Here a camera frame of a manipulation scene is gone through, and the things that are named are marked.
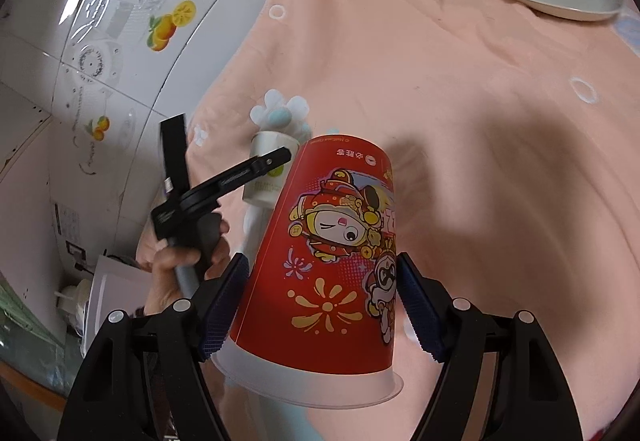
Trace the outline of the person's left hand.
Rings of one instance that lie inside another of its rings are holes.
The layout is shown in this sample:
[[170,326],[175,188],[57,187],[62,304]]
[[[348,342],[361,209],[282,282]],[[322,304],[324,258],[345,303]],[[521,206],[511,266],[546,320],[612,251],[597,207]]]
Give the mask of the person's left hand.
[[[224,235],[229,230],[229,223],[222,220],[219,227],[220,239],[210,258],[209,269],[204,279],[216,279],[227,268],[230,262],[230,246]],[[144,315],[160,313],[183,297],[175,269],[181,265],[195,265],[200,256],[198,250],[184,247],[165,247],[155,255],[151,265],[151,288],[143,307]]]

